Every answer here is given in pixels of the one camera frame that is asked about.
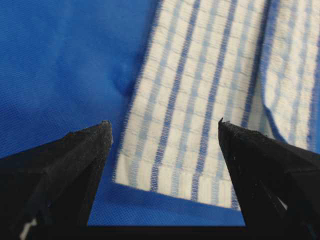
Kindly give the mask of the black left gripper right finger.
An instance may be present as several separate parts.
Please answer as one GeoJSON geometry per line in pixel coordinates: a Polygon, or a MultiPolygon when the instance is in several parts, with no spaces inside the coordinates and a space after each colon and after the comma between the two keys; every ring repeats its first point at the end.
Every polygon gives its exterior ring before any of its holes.
{"type": "Polygon", "coordinates": [[[220,120],[218,142],[249,236],[320,237],[320,156],[220,120]]]}

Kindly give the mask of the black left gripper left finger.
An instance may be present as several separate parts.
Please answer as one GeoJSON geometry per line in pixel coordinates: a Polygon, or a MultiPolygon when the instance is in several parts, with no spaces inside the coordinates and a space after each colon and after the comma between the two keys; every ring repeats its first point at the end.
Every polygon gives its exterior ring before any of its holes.
{"type": "Polygon", "coordinates": [[[112,147],[101,123],[0,160],[0,237],[19,240],[27,224],[86,227],[112,147]]]}

